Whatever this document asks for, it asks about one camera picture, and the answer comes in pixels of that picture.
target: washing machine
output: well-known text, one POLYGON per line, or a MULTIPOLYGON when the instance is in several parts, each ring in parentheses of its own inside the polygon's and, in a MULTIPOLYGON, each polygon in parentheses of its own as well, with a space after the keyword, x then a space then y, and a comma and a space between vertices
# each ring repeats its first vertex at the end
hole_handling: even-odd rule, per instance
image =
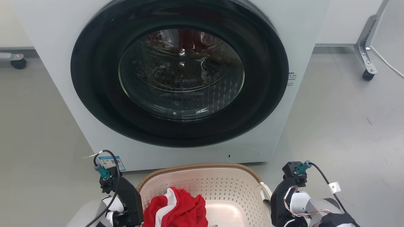
POLYGON ((91 148, 125 171, 270 161, 328 4, 14 1, 91 148))

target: metal bracket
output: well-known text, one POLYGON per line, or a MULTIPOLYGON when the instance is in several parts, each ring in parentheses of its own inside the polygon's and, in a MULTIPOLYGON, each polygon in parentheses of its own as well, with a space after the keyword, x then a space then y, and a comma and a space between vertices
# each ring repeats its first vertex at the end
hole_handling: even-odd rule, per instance
POLYGON ((367 51, 370 50, 370 47, 368 47, 366 43, 368 41, 369 34, 372 31, 372 28, 374 27, 376 21, 377 21, 377 15, 369 17, 368 21, 365 24, 365 27, 363 28, 361 35, 359 36, 358 42, 355 45, 355 50, 358 53, 360 60, 362 61, 368 73, 370 74, 376 74, 377 70, 369 58, 367 51))
POLYGON ((24 58, 23 54, 0 53, 0 61, 19 61, 24 58))
POLYGON ((377 73, 376 67, 373 65, 369 58, 368 50, 372 48, 372 41, 378 29, 378 23, 383 17, 384 11, 386 9, 389 0, 383 0, 377 13, 368 18, 362 33, 359 36, 358 41, 355 45, 355 50, 358 53, 360 60, 366 68, 369 74, 375 75, 377 73))

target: gray floor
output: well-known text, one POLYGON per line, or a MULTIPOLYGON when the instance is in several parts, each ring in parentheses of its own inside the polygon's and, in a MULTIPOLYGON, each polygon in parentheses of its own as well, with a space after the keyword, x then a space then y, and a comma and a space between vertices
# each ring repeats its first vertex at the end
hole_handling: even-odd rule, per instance
MULTIPOLYGON (((373 46, 404 71, 403 1, 391 1, 373 46)), ((250 164, 273 190, 287 161, 311 160, 361 226, 402 226, 404 79, 370 54, 365 82, 351 48, 316 48, 273 162, 250 164)), ((1 226, 65 226, 84 202, 103 197, 87 141, 34 53, 16 70, 0 62, 1 226)), ((134 185, 149 171, 125 173, 134 185)), ((308 170, 313 197, 330 197, 308 170)))

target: energy label sticker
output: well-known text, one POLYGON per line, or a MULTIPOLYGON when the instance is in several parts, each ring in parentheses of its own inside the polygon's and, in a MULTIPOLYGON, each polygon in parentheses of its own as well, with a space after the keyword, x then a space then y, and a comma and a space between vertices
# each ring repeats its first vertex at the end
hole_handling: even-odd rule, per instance
MULTIPOLYGON (((116 160, 118 161, 118 166, 119 166, 119 170, 120 171, 124 171, 125 166, 123 165, 121 159, 119 158, 119 156, 115 156, 116 160)), ((111 167, 115 167, 115 161, 112 158, 112 156, 106 156, 106 157, 98 157, 98 159, 100 160, 100 162, 102 163, 102 165, 107 169, 107 168, 111 168, 111 167)))

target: red cloth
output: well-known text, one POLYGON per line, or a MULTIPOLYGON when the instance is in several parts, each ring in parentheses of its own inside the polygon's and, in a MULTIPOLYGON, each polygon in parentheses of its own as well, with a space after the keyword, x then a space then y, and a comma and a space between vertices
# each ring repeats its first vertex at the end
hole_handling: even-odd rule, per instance
POLYGON ((142 227, 207 227, 205 199, 171 187, 154 197, 144 212, 142 227))

